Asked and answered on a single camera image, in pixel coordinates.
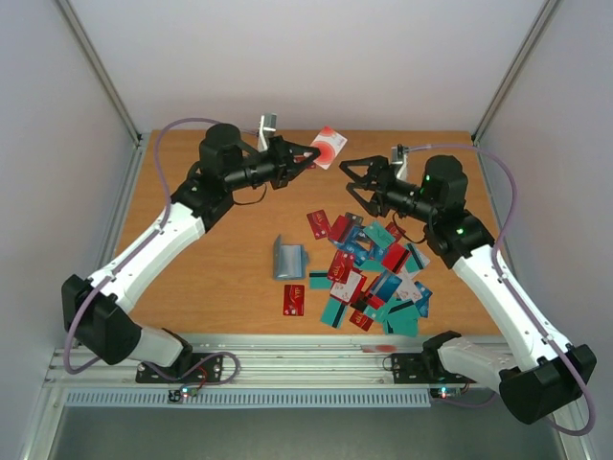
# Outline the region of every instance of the robotic arm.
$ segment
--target robotic arm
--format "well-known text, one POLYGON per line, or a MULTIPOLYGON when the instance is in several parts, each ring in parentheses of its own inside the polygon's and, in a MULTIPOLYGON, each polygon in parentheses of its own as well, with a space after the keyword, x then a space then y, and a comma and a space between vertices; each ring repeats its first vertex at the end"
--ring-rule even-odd
POLYGON ((341 162, 341 170, 352 180, 347 185, 348 192, 371 216, 385 217, 394 210, 400 217, 424 222, 428 246, 476 294, 512 352, 512 356, 493 353, 470 343, 459 333, 442 333, 423 344, 422 358, 431 377, 435 379, 446 371, 477 381, 498 392, 509 411, 526 424, 576 400, 581 396, 579 386, 552 343, 564 351, 585 382, 596 366, 590 348, 573 346, 545 318, 500 254, 497 262, 502 275, 495 270, 494 238, 465 209, 468 180, 462 164, 453 156, 433 156, 427 161, 418 186, 403 180, 405 153, 406 148, 397 146, 392 164, 383 156, 341 162), (367 171, 359 175, 354 167, 367 167, 367 171), (373 194, 366 200, 359 191, 373 194), (529 312, 512 295, 506 282, 529 312))
POLYGON ((69 331, 94 287, 100 290, 82 313, 75 338, 107 364, 150 361, 180 378, 194 364, 192 346, 175 333, 139 326, 128 316, 141 294, 183 249, 202 238, 235 204, 233 191, 270 182, 285 187, 320 155, 275 132, 275 116, 261 119, 259 150, 245 144, 236 126, 214 125, 200 143, 199 161, 171 196, 171 205, 107 266, 86 280, 72 275, 61 289, 69 331))

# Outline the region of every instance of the wooden tabletop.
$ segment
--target wooden tabletop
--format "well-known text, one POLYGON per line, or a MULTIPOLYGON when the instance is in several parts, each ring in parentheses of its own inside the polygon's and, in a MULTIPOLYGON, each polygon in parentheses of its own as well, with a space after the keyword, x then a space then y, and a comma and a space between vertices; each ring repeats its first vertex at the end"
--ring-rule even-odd
MULTIPOLYGON (((316 131, 284 131, 284 139, 308 145, 316 131)), ((283 316, 284 283, 272 279, 272 246, 278 235, 286 243, 301 243, 310 257, 307 270, 327 270, 335 248, 327 240, 316 241, 307 222, 307 213, 324 209, 332 223, 338 215, 351 212, 371 221, 345 191, 347 177, 339 170, 344 159, 390 155, 396 144, 415 146, 437 143, 470 144, 467 132, 459 131, 343 131, 349 139, 341 154, 327 171, 307 170, 277 191, 269 189, 265 200, 253 206, 235 206, 204 238, 183 251, 149 286, 132 312, 142 324, 167 328, 176 333, 210 334, 365 334, 346 316, 340 330, 320 322, 328 293, 309 290, 308 280, 291 283, 306 286, 305 316, 283 316)), ((164 206, 153 165, 151 135, 138 184, 130 204, 118 249, 136 239, 157 217, 164 206)), ((164 173, 172 191, 185 179, 198 158, 203 131, 171 131, 161 148, 164 173)), ((431 150, 412 153, 409 180, 420 183, 426 159, 435 153, 457 154, 468 176, 467 209, 495 233, 488 195, 474 154, 464 150, 431 150)), ((236 201, 251 201, 261 189, 241 190, 236 201)), ((388 218, 379 220, 386 224, 388 218)), ((423 224, 403 219, 399 222, 408 235, 419 239, 423 224)), ((462 334, 499 334, 498 329, 475 295, 449 271, 427 245, 420 249, 431 264, 419 279, 433 291, 430 314, 420 319, 420 334, 455 330, 462 334)), ((373 324, 368 334, 383 334, 373 324)))

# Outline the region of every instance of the gray floor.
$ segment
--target gray floor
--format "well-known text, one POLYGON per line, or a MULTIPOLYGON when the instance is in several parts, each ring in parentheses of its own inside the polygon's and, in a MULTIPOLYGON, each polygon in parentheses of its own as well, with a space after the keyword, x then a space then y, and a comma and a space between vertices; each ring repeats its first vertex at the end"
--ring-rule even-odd
POLYGON ((542 422, 485 409, 66 408, 52 459, 562 458, 542 422))

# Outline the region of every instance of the pile of cards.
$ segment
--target pile of cards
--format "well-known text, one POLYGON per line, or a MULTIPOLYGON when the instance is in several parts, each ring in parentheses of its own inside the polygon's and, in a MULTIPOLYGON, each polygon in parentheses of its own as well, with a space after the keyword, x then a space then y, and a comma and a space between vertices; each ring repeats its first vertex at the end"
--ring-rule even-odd
POLYGON ((418 334, 418 319, 427 318, 429 290, 414 278, 430 263, 414 244, 401 244, 402 229, 390 222, 383 227, 376 220, 351 213, 329 224, 323 210, 308 214, 315 239, 328 238, 336 252, 328 270, 311 271, 309 287, 329 290, 322 322, 340 328, 348 308, 350 322, 368 331, 381 323, 386 334, 418 334), (374 271, 368 284, 365 272, 374 271))

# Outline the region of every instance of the white wall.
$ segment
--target white wall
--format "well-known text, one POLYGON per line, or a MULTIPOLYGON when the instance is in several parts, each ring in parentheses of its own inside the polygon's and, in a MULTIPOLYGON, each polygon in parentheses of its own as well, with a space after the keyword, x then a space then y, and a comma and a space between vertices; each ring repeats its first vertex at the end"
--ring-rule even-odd
POLYGON ((541 0, 73 0, 138 128, 473 130, 541 0))
POLYGON ((94 268, 130 142, 51 0, 0 2, 0 458, 16 458, 60 287, 94 268))
MULTIPOLYGON (((599 364, 594 439, 613 451, 613 3, 562 2, 486 134, 515 171, 511 255, 537 305, 599 364)), ((488 168, 494 199, 507 184, 488 168)))

